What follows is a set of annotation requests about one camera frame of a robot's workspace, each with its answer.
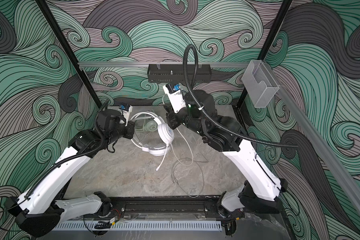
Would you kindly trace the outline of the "white headphones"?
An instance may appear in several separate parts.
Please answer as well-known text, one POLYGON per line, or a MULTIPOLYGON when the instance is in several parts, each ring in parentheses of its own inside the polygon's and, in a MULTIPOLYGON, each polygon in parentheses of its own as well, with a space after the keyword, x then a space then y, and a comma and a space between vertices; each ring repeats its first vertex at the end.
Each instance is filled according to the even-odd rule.
POLYGON ((154 157, 162 157, 160 164, 156 168, 156 171, 159 171, 171 150, 171 145, 175 138, 174 131, 170 129, 162 117, 154 112, 139 112, 134 114, 130 120, 135 122, 135 119, 138 117, 152 117, 158 124, 158 129, 155 132, 146 132, 147 135, 143 141, 139 138, 133 138, 131 141, 143 152, 149 153, 154 157))

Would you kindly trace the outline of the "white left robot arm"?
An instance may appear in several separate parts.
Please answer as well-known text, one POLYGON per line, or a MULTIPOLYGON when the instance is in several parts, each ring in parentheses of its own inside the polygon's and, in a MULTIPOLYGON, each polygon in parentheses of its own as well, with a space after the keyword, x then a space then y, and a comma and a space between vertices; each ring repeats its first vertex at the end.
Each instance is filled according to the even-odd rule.
POLYGON ((122 104, 119 110, 108 109, 107 104, 103 104, 95 118, 94 129, 76 134, 56 162, 26 192, 6 200, 6 210, 15 217, 22 231, 38 238, 76 217, 109 216, 112 203, 102 192, 73 200, 56 200, 56 197, 98 152, 114 146, 120 138, 133 138, 135 124, 129 122, 132 109, 128 104, 122 104))

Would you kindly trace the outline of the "mint green headphones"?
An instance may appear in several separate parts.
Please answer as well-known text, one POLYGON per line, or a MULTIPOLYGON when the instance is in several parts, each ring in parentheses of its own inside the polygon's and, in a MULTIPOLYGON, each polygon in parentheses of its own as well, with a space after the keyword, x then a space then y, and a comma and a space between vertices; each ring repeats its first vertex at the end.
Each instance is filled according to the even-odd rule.
POLYGON ((142 132, 155 132, 158 129, 158 124, 152 117, 138 117, 135 119, 135 131, 142 132))

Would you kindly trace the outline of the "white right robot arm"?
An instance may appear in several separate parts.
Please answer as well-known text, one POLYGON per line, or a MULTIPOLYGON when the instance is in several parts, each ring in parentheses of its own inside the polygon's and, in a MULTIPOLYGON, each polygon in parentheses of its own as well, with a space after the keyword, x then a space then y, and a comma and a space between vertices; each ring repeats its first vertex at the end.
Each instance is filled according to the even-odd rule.
POLYGON ((170 105, 165 106, 170 128, 174 130, 183 125, 198 134, 205 144, 229 158, 246 178, 238 189, 222 195, 220 209, 279 213, 283 208, 280 194, 288 183, 276 177, 253 148, 253 142, 262 144, 263 141, 245 136, 245 129, 236 119, 218 115, 213 97, 205 91, 184 94, 179 86, 171 85, 163 89, 170 100, 170 105))

